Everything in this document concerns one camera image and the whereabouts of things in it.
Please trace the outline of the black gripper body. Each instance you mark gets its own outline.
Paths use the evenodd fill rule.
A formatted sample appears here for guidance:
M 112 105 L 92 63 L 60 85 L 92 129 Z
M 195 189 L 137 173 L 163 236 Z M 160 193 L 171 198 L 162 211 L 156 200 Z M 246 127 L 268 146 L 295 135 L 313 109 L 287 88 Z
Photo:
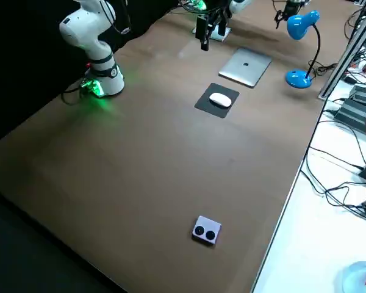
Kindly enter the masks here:
M 297 15 L 305 6 L 305 0 L 286 0 L 283 15 Z
M 205 0 L 206 5 L 206 15 L 210 15 L 211 13 L 218 12 L 221 10 L 222 12 L 225 11 L 228 16 L 232 15 L 230 10 L 231 0 Z

